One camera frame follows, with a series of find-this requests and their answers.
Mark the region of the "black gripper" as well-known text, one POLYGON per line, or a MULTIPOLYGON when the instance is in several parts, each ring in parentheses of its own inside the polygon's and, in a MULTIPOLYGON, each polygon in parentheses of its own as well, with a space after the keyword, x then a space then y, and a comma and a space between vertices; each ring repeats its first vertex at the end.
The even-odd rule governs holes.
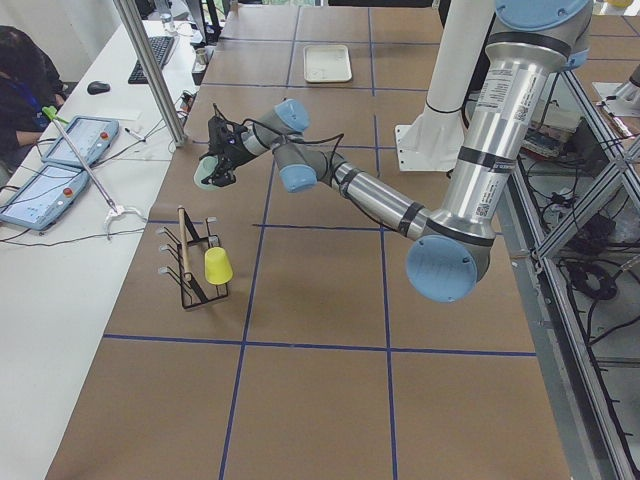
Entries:
POLYGON ((234 170, 255 158, 241 134, 225 134, 217 140, 218 165, 214 172, 201 172, 200 184, 226 187, 236 182, 234 170))

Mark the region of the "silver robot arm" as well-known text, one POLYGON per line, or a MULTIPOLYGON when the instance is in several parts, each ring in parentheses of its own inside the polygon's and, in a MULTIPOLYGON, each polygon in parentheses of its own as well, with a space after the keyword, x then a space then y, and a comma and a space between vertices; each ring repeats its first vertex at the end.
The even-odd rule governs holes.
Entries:
POLYGON ((581 65, 588 54, 588 1, 498 1, 494 8, 483 42, 488 71, 438 209, 411 200, 336 151, 314 148, 303 137, 308 113, 293 99, 242 123, 216 113, 195 184, 205 190, 230 185, 238 167, 271 152, 287 191, 324 183, 409 238, 406 273, 421 295, 444 303, 465 297, 489 267, 492 218, 547 78, 581 65))

